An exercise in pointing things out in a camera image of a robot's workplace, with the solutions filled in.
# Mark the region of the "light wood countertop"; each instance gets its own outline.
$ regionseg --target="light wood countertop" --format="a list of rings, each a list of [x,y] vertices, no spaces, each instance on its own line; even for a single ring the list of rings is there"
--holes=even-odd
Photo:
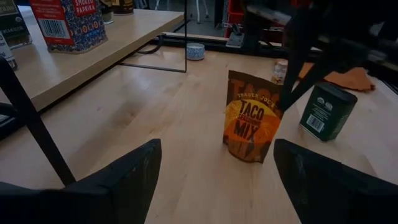
[[[19,66],[16,75],[37,110],[121,60],[156,35],[183,20],[183,12],[134,10],[130,16],[115,16],[106,25],[108,41],[85,54],[49,53],[29,7],[23,7],[33,44],[12,51]],[[0,101],[8,102],[4,93]]]
[[[178,66],[180,50],[162,47],[129,61]],[[247,164],[222,143],[228,70],[270,80],[273,66],[273,59],[219,52],[188,62],[186,74],[118,65],[42,118],[77,179],[161,138],[162,165],[146,223],[300,223],[273,144],[263,164]],[[335,141],[322,143],[299,126],[311,90],[286,112],[275,138],[398,184],[398,97],[371,80],[372,93],[352,92],[358,102]],[[26,128],[0,142],[0,181],[62,187]]]

